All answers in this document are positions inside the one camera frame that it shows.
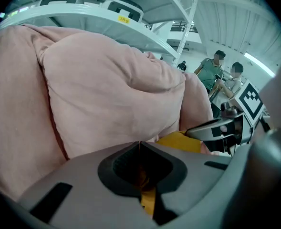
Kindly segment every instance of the pink comforter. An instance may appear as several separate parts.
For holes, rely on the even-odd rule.
[[[151,53],[77,29],[0,31],[0,190],[13,199],[68,158],[210,119],[197,76]]]

